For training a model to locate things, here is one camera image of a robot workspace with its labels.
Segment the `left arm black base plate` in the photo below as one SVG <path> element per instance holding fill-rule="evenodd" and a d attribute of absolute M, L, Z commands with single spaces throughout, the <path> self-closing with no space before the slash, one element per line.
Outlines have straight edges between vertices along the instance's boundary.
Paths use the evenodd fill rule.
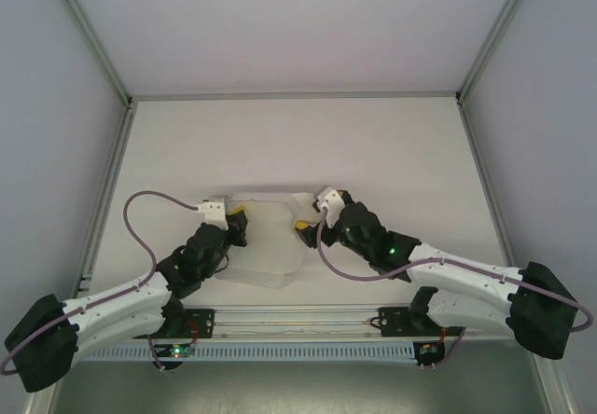
<path fill-rule="evenodd" d="M 159 340 L 208 339 L 213 336 L 215 311 L 213 309 L 188 309 L 169 314 L 162 327 L 151 337 Z"/>

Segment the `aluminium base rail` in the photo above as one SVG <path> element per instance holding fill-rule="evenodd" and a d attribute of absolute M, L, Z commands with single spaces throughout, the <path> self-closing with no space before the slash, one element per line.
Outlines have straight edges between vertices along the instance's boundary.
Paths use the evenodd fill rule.
<path fill-rule="evenodd" d="M 110 344 L 141 338 L 157 332 L 164 324 L 162 308 L 126 314 L 100 329 Z M 216 338 L 261 338 L 322 336 L 363 337 L 381 335 L 378 310 L 372 308 L 219 307 L 215 311 Z"/>

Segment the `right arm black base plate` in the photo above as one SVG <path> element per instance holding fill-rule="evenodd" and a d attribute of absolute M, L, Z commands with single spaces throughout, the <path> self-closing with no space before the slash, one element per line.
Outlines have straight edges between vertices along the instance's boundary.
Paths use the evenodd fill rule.
<path fill-rule="evenodd" d="M 384 338 L 439 337 L 442 330 L 426 313 L 416 313 L 407 307 L 381 307 L 378 318 Z"/>

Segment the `aluminium table edge rail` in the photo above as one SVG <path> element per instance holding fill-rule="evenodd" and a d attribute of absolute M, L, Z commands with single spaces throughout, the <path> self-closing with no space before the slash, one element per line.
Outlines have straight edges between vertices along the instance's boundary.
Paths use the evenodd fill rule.
<path fill-rule="evenodd" d="M 131 99 L 124 106 L 118 124 L 118 130 L 114 142 L 110 148 L 98 196 L 93 204 L 90 224 L 86 231 L 81 253 L 76 266 L 76 276 L 71 285 L 69 295 L 77 297 L 84 277 L 93 273 L 94 266 L 99 254 L 99 248 L 104 235 L 104 229 L 118 182 L 118 175 L 129 141 L 137 102 Z"/>
<path fill-rule="evenodd" d="M 456 97 L 457 106 L 463 123 L 463 128 L 469 148 L 475 161 L 479 180 L 489 208 L 493 227 L 500 245 L 500 251 L 508 265 L 516 265 L 513 249 L 507 235 L 503 216 L 495 197 L 491 178 L 482 155 L 479 141 L 468 114 L 465 102 Z M 580 414 L 576 397 L 572 392 L 570 380 L 563 365 L 563 361 L 551 361 L 537 355 L 533 356 L 535 368 L 539 377 L 541 389 L 548 405 L 549 414 Z"/>
<path fill-rule="evenodd" d="M 303 92 L 228 92 L 201 94 L 136 95 L 134 103 L 140 102 L 186 102 L 186 101 L 253 101 L 292 99 L 376 99 L 376 98 L 456 98 L 456 91 L 303 91 Z"/>

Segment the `aluminium frame post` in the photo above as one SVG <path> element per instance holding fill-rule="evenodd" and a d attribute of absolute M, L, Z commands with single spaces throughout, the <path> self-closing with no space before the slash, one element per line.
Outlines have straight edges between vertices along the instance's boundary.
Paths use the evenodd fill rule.
<path fill-rule="evenodd" d="M 109 58 L 80 0 L 61 0 L 61 2 L 66 14 L 71 18 L 76 30 L 82 37 L 91 57 L 99 67 L 109 88 L 117 96 L 120 105 L 124 109 L 129 110 L 132 105 L 132 96 L 119 77 L 115 65 Z"/>
<path fill-rule="evenodd" d="M 472 95 L 523 2 L 524 0 L 505 0 L 501 6 L 461 87 L 456 92 L 456 100 L 460 106 L 464 106 Z"/>

